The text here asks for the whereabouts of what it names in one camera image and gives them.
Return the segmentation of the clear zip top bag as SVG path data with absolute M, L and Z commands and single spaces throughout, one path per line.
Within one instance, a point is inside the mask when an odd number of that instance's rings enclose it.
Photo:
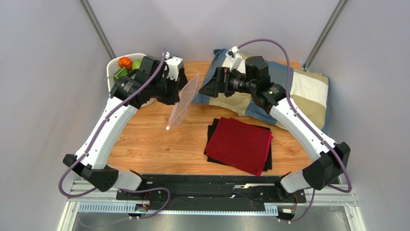
M 200 74 L 192 78 L 179 93 L 180 101 L 173 107 L 166 130 L 179 127 L 188 115 L 191 103 L 199 93 Z

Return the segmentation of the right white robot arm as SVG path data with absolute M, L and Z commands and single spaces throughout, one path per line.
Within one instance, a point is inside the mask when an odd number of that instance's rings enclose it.
M 250 57 L 244 65 L 244 73 L 232 67 L 217 67 L 199 93 L 213 98 L 220 94 L 230 97 L 236 92 L 250 94 L 258 107 L 284 125 L 302 145 L 312 163 L 275 182 L 279 192 L 290 194 L 307 188 L 322 190 L 345 174 L 350 147 L 322 133 L 295 107 L 285 88 L 271 81 L 269 66 L 263 57 Z

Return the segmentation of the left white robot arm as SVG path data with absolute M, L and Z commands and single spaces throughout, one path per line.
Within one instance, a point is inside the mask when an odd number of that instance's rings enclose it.
M 65 155 L 63 163 L 101 192 L 111 188 L 137 190 L 145 182 L 140 174 L 108 165 L 112 148 L 144 104 L 155 99 L 165 105 L 175 105 L 180 101 L 179 91 L 187 83 L 182 58 L 142 57 L 138 69 L 114 82 L 97 125 L 75 154 Z

